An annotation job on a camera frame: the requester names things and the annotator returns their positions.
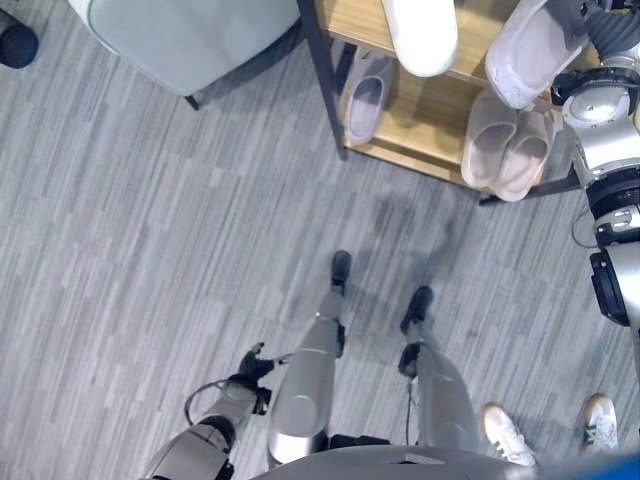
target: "person's foot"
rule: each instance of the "person's foot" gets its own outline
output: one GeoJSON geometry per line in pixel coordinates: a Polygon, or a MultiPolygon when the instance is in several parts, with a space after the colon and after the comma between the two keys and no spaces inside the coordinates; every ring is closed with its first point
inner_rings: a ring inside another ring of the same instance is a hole
{"type": "Polygon", "coordinates": [[[502,408],[490,403],[484,408],[482,421],[489,442],[496,447],[502,458],[525,467],[536,464],[533,451],[502,408]]]}
{"type": "Polygon", "coordinates": [[[584,446],[586,455],[618,448],[618,429],[613,402],[595,394],[584,409],[584,446]]]}

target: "floor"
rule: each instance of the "floor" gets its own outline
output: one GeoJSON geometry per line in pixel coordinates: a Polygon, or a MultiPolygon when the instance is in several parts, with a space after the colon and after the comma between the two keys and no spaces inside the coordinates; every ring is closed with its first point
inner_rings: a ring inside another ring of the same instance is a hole
{"type": "MultiPolygon", "coordinates": [[[[600,316],[590,251],[570,235],[580,192],[480,208],[470,190],[341,162],[295,32],[196,113],[65,1],[0,7],[41,39],[32,66],[0,68],[0,478],[139,478],[184,427],[189,392],[260,340],[268,356],[295,348],[339,248],[354,266],[334,432],[404,441],[398,323],[429,284],[478,418],[502,404],[552,462],[579,455],[584,402],[604,392],[638,448],[628,332],[600,316]]],[[[577,230],[591,241],[589,215],[577,230]]],[[[267,422],[234,452],[236,478],[266,469],[267,422]]]]}

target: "wooden shelf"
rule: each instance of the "wooden shelf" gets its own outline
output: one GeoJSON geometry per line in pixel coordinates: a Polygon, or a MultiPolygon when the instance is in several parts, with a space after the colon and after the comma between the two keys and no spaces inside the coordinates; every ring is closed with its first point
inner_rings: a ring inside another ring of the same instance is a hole
{"type": "MultiPolygon", "coordinates": [[[[419,78],[397,62],[396,68],[373,140],[364,146],[352,147],[348,142],[346,145],[402,166],[418,166],[423,173],[434,175],[433,169],[423,165],[429,162],[455,173],[453,176],[446,173],[447,180],[463,183],[459,172],[464,134],[471,105],[481,87],[444,76],[419,78]]],[[[343,94],[343,115],[351,92],[348,81],[343,94]]],[[[443,178],[443,175],[445,172],[436,176],[443,178]]]]}
{"type": "MultiPolygon", "coordinates": [[[[484,58],[514,0],[460,0],[456,2],[458,50],[448,75],[486,86],[484,58]]],[[[320,25],[331,36],[358,46],[395,55],[381,0],[318,0],[320,25]]]]}

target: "humanoid robot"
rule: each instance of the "humanoid robot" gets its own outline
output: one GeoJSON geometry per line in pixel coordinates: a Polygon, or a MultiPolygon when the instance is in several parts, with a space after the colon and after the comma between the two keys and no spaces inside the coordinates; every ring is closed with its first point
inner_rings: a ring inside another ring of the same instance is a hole
{"type": "MultiPolygon", "coordinates": [[[[591,264],[600,310],[629,328],[640,380],[640,134],[630,118],[640,91],[640,11],[637,2],[613,6],[632,8],[615,13],[595,0],[582,5],[602,66],[558,76],[552,94],[554,102],[563,105],[565,129],[575,139],[579,155],[573,168],[595,219],[600,251],[591,256],[591,264]]],[[[433,295],[428,287],[415,293],[400,325],[407,347],[399,369],[417,380],[417,445],[330,436],[335,361],[345,339],[340,314],[350,265],[347,252],[336,253],[329,292],[304,341],[288,359],[287,374],[271,406],[267,450],[269,464],[276,468],[258,479],[614,478],[597,475],[615,468],[620,474],[627,467],[637,475],[637,454],[546,472],[482,455],[464,382],[424,328],[433,295]]],[[[156,454],[145,479],[231,478],[233,445],[251,414],[263,413],[269,403],[270,392],[258,382],[278,363],[258,359],[259,350],[260,346],[250,351],[238,374],[220,383],[220,399],[203,418],[156,454]]]]}

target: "silver robot leg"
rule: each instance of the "silver robot leg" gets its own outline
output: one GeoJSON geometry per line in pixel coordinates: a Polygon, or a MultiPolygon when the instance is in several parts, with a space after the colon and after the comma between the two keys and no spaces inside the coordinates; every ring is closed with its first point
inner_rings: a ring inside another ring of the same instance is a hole
{"type": "Polygon", "coordinates": [[[302,345],[291,357],[271,407],[267,439],[271,468],[326,448],[335,360],[342,355],[344,346],[340,315],[350,266],[351,257],[347,252],[335,254],[330,290],[302,345]]]}
{"type": "Polygon", "coordinates": [[[416,291],[402,322],[407,336],[399,369],[417,379],[420,446],[479,452],[475,415],[466,385],[456,367],[438,350],[425,327],[433,298],[428,287],[416,291]]]}

